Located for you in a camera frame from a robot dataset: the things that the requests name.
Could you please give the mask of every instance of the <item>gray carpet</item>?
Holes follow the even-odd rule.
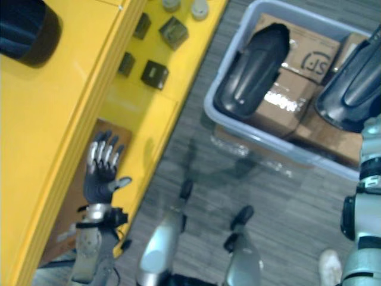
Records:
[[[211,143],[213,123],[203,100],[250,0],[231,0],[193,84],[168,146],[133,222],[133,244],[117,261],[121,285],[135,285],[135,269],[150,234],[177,197],[185,177],[195,181],[186,206],[174,271],[221,283],[229,256],[222,245],[229,223],[247,204],[248,231],[264,262],[262,286],[318,285],[319,254],[331,247],[345,259],[351,243],[341,234],[342,202],[355,185],[323,170],[293,169],[289,178]],[[378,25],[379,0],[288,0],[291,4],[367,30]],[[65,285],[69,269],[40,270],[33,285]],[[115,275],[108,285],[115,285]]]

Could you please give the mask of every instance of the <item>yellow shelf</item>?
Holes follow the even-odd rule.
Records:
[[[144,9],[152,21],[144,40],[131,38],[126,51],[136,62],[129,77],[118,74],[101,109],[101,117],[133,132],[128,154],[119,176],[131,176],[133,182],[114,194],[113,205],[122,207],[133,220],[146,187],[171,135],[198,67],[208,48],[214,29],[227,0],[209,0],[210,13],[204,21],[191,15],[193,1],[182,1],[175,13],[167,13],[161,1],[148,1]],[[173,51],[161,39],[158,29],[175,16],[187,28],[189,38]],[[163,90],[144,84],[140,77],[148,60],[165,65],[169,76]],[[127,233],[130,223],[121,227]],[[121,254],[119,247],[114,254]]]
[[[119,171],[133,183],[113,201],[132,221],[227,0],[209,0],[210,14],[200,22],[190,14],[192,1],[182,1],[174,15],[187,26],[189,39],[175,52],[158,33],[172,14],[161,1],[148,1],[152,25],[144,40],[129,42],[136,62],[128,78],[115,72],[146,1],[45,2],[63,20],[49,61],[33,69],[0,57],[3,286],[30,284],[99,115],[133,132]],[[140,81],[147,59],[170,71],[162,91]],[[129,227],[122,227],[125,234]]]
[[[46,0],[63,32],[33,69],[1,56],[1,285],[29,285],[145,1]]]

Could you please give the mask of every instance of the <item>plastic bin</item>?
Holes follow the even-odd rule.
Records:
[[[357,32],[370,36],[369,32],[356,29],[349,25],[334,21],[323,17],[322,15],[312,13],[284,2],[277,0],[257,0],[250,4],[245,11],[238,31],[234,35],[221,62],[216,78],[207,92],[204,100],[204,110],[206,114],[210,117],[210,119],[224,126],[224,128],[233,135],[252,141],[269,150],[278,152],[294,161],[297,161],[298,163],[317,166],[343,178],[358,181],[358,171],[329,160],[328,158],[324,158],[318,154],[312,153],[311,151],[307,151],[246,123],[230,118],[214,108],[213,97],[216,90],[224,78],[224,75],[228,71],[230,63],[234,59],[237,51],[241,51],[245,46],[245,43],[249,40],[249,37],[251,36],[261,13],[267,13],[275,17],[282,18],[293,24],[305,27],[311,31],[325,35],[340,42],[344,40],[345,37],[347,37],[351,32]]]

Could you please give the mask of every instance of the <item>cardboard box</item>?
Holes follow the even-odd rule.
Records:
[[[247,123],[284,137],[296,129],[316,84],[285,69],[279,72],[274,85]]]
[[[340,43],[264,13],[254,32],[273,23],[284,24],[290,30],[290,52],[282,67],[320,83],[331,66]]]
[[[44,265],[76,247],[76,222],[80,222],[84,215],[83,212],[78,213],[77,210],[79,207],[88,204],[83,196],[83,181],[85,179],[88,148],[96,133],[109,129],[111,129],[113,135],[119,136],[118,144],[124,144],[126,147],[121,154],[120,160],[122,160],[124,155],[127,153],[126,150],[132,137],[131,132],[110,122],[98,119],[90,136],[90,140],[86,144],[74,177],[71,180],[71,184],[67,190],[60,212],[55,220],[52,232],[43,251],[40,265]]]
[[[332,160],[349,167],[358,166],[363,142],[361,134],[340,130],[326,122],[315,111],[314,100],[310,102],[307,112],[289,137],[289,141],[309,145],[327,153]]]
[[[351,33],[345,39],[341,45],[340,51],[338,52],[334,63],[332,64],[332,70],[337,72],[340,66],[345,62],[349,55],[356,49],[357,45],[368,37],[358,33]]]

